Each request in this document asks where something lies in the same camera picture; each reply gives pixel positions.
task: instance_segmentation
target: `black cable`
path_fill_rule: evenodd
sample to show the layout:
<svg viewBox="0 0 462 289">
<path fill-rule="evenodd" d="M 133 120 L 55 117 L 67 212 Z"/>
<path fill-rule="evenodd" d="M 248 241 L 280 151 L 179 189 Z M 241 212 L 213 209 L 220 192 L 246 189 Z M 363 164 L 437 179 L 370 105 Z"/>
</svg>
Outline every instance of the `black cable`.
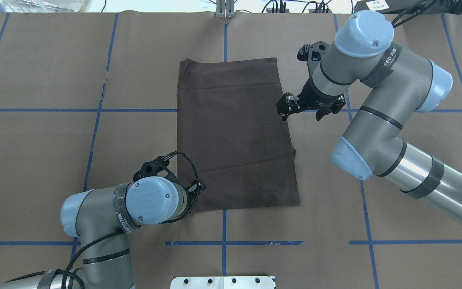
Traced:
<svg viewBox="0 0 462 289">
<path fill-rule="evenodd" d="M 39 275 L 44 275 L 44 273 L 46 273 L 46 271 L 40 271 L 40 272 L 31 273 L 31 274 L 24 275 L 24 276 L 21 276 L 21 277 L 13 278 L 12 280 L 8 280 L 5 283 L 12 282 L 12 281 L 18 281 L 18 280 L 23 280 L 23 279 L 27 279 L 27 278 L 31 278 L 31 277 L 35 277 L 35 276 L 39 276 Z M 74 274 L 74 273 L 72 273 L 70 271 L 64 271 L 64 270 L 60 270 L 60 269 L 57 269 L 55 271 L 55 275 L 56 274 L 63 274 L 64 276 L 65 275 L 71 276 L 72 278 L 74 278 L 74 280 L 77 281 L 77 283 L 79 284 L 79 287 L 81 289 L 85 289 L 85 284 L 83 283 L 83 280 L 81 280 L 81 278 L 78 275 L 76 275 L 76 274 Z"/>
<path fill-rule="evenodd" d="M 17 280 L 23 280 L 23 279 L 35 277 L 35 276 L 38 276 L 38 275 L 43 275 L 44 273 L 46 273 L 46 271 L 40 271 L 40 272 L 31 273 L 31 274 L 28 274 L 28 275 L 24 275 L 24 276 L 20 276 L 20 277 L 17 277 L 17 278 L 13 278 L 12 280 L 8 280 L 8 281 L 6 281 L 5 283 L 7 283 L 7 282 L 12 282 L 12 281 L 17 281 Z"/>
<path fill-rule="evenodd" d="M 399 15 L 397 15 L 397 17 L 395 17 L 395 19 L 392 21 L 392 25 L 395 26 L 396 22 L 402 18 L 406 13 L 408 13 L 409 11 L 411 11 L 412 9 L 414 9 L 415 7 L 417 7 L 418 5 L 422 4 L 423 2 L 425 2 L 426 0 L 418 0 L 417 2 L 414 2 L 413 5 L 405 8 L 401 13 L 399 13 Z"/>
<path fill-rule="evenodd" d="M 274 4 L 273 2 L 276 2 L 277 3 L 277 0 L 270 0 L 268 1 L 266 4 L 265 4 L 265 7 L 263 8 L 263 10 L 261 11 L 262 13 L 265 11 L 266 7 L 268 6 L 268 4 L 270 4 L 272 2 L 272 12 L 274 11 Z"/>
<path fill-rule="evenodd" d="M 185 217 L 192 211 L 192 209 L 194 208 L 194 206 L 196 205 L 197 199 L 198 199 L 198 197 L 199 197 L 199 195 L 200 195 L 200 193 L 201 193 L 201 186 L 200 186 L 201 181 L 200 181 L 200 179 L 199 179 L 199 175 L 198 175 L 198 173 L 197 173 L 196 165 L 194 164 L 194 162 L 193 162 L 184 152 L 182 152 L 182 151 L 175 151 L 175 152 L 169 153 L 169 154 L 166 155 L 165 157 L 167 157 L 168 159 L 170 159 L 170 158 L 172 158 L 172 157 L 174 157 L 175 155 L 178 155 L 178 154 L 184 156 L 185 159 L 187 159 L 187 161 L 188 161 L 188 162 L 190 163 L 190 165 L 192 166 L 192 169 L 194 170 L 194 175 L 195 175 L 195 177 L 196 177 L 196 184 L 195 184 L 195 185 L 196 185 L 196 191 L 195 191 L 194 200 L 192 201 L 192 203 L 191 203 L 189 209 L 188 209 L 188 210 L 185 210 L 185 212 L 184 212 L 181 216 L 179 216 L 178 218 L 175 218 L 175 219 L 173 219 L 173 220 L 164 221 L 164 222 L 163 222 L 164 224 L 174 223 L 174 222 L 176 222 L 176 221 L 181 220 L 182 218 L 185 218 Z"/>
<path fill-rule="evenodd" d="M 394 24 L 394 25 L 393 25 L 393 28 L 397 28 L 398 26 L 400 26 L 400 25 L 406 23 L 407 21 L 409 21 L 409 20 L 415 18 L 416 16 L 421 15 L 424 11 L 426 11 L 426 10 L 429 9 L 431 6 L 433 6 L 434 4 L 436 4 L 437 1 L 438 1 L 438 0 L 433 0 L 433 2 L 431 2 L 431 4 L 429 4 L 428 6 L 423 7 L 421 10 L 417 11 L 416 13 L 414 13 L 414 14 L 411 15 L 411 16 L 409 16 L 408 18 L 406 18 L 406 19 L 400 21 L 399 23 Z"/>
<path fill-rule="evenodd" d="M 118 234 L 122 234 L 123 231 L 117 231 L 117 232 L 113 232 L 111 234 L 108 234 L 106 236 L 102 236 L 100 238 L 97 238 L 95 239 L 94 241 L 88 243 L 87 245 L 84 245 L 81 249 L 79 249 L 79 251 L 74 255 L 74 257 L 72 258 L 72 260 L 69 262 L 69 265 L 67 265 L 67 267 L 65 268 L 65 271 L 68 272 L 70 271 L 70 269 L 72 269 L 72 266 L 74 265 L 74 263 L 76 262 L 77 258 L 79 258 L 79 256 L 81 256 L 81 254 L 88 248 L 92 247 L 93 245 L 96 245 L 97 243 L 101 242 L 101 241 L 104 241 L 106 240 L 107 238 L 111 238 L 113 236 L 116 236 Z M 62 287 L 61 289 L 67 289 L 67 286 L 66 286 L 66 283 L 67 283 L 67 274 L 64 274 L 63 278 L 62 278 Z"/>
<path fill-rule="evenodd" d="M 306 2 L 306 5 L 304 6 L 304 8 L 302 9 L 302 12 L 301 13 L 304 13 L 304 11 L 306 10 L 306 7 L 308 5 L 310 5 L 311 3 L 315 3 L 315 10 L 317 9 L 318 7 L 318 3 L 316 1 L 309 1 L 309 2 Z"/>
</svg>

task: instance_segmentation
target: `black band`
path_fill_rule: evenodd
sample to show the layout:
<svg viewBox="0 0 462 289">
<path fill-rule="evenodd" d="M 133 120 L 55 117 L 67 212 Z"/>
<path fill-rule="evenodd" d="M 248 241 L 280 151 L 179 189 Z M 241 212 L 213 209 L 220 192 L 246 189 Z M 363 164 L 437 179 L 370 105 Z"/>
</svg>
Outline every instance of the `black band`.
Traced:
<svg viewBox="0 0 462 289">
<path fill-rule="evenodd" d="M 375 116 L 378 116 L 382 119 L 384 119 L 385 121 L 391 123 L 392 125 L 396 126 L 399 130 L 402 130 L 404 128 L 404 126 L 402 125 L 402 123 L 396 121 L 395 119 L 385 115 L 384 113 L 380 112 L 379 110 L 374 110 L 373 108 L 369 108 L 368 106 L 361 106 L 361 108 L 359 108 L 360 110 L 364 110 L 368 113 L 371 113 Z"/>
<path fill-rule="evenodd" d="M 378 86 L 383 80 L 393 72 L 393 65 L 397 62 L 397 59 L 402 51 L 402 45 L 395 41 L 392 41 L 390 48 L 385 51 L 385 54 L 379 62 L 376 64 L 374 69 L 361 80 L 363 84 L 369 88 Z"/>
<path fill-rule="evenodd" d="M 42 278 L 37 285 L 37 289 L 50 289 L 51 283 L 53 282 L 53 278 L 55 278 L 56 273 L 56 270 L 46 271 L 46 273 L 42 275 Z"/>
<path fill-rule="evenodd" d="M 383 172 L 382 174 L 377 175 L 377 176 L 378 177 L 385 177 L 385 176 L 389 175 L 390 172 L 393 172 L 393 170 L 398 166 L 398 164 L 400 163 L 400 161 L 404 157 L 406 149 L 407 149 L 407 143 L 405 142 L 405 140 L 403 140 L 402 141 L 402 150 L 400 151 L 400 154 L 398 155 L 397 160 L 393 163 L 393 165 L 386 172 Z"/>
<path fill-rule="evenodd" d="M 76 275 L 77 271 L 81 269 L 81 267 L 79 268 L 76 268 L 76 270 L 72 271 L 72 274 Z M 72 278 L 72 276 L 69 276 L 69 281 L 67 282 L 69 284 L 69 286 L 67 287 L 67 289 L 72 289 L 72 284 L 74 284 L 74 279 Z"/>
<path fill-rule="evenodd" d="M 411 191 L 401 191 L 406 193 L 408 196 L 412 197 L 413 199 L 421 199 L 431 192 L 433 192 L 440 182 L 442 181 L 443 172 L 445 170 L 445 165 L 439 159 L 432 158 L 432 166 L 429 175 L 422 181 L 418 187 L 412 189 Z"/>
<path fill-rule="evenodd" d="M 332 80 L 330 77 L 328 77 L 328 75 L 326 74 L 326 72 L 324 71 L 324 69 L 322 68 L 322 64 L 320 64 L 320 71 L 322 71 L 322 75 L 324 75 L 324 77 L 330 82 L 330 83 L 334 83 L 336 85 L 351 85 L 353 84 L 354 82 L 351 82 L 351 83 L 341 83 L 341 82 L 337 82 L 337 81 L 334 81 Z"/>
<path fill-rule="evenodd" d="M 83 264 L 92 264 L 92 263 L 99 263 L 103 261 L 108 261 L 113 258 L 119 258 L 120 256 L 124 256 L 130 253 L 130 248 L 125 249 L 124 251 L 120 251 L 117 253 L 109 254 L 106 256 L 95 257 L 95 258 L 84 258 Z"/>
<path fill-rule="evenodd" d="M 121 183 L 115 187 L 115 192 L 113 193 L 113 208 L 115 209 L 115 215 L 117 215 L 119 224 L 121 224 L 121 228 L 126 234 L 140 229 L 140 226 L 133 223 L 126 209 L 126 192 L 129 185 L 130 183 Z"/>
</svg>

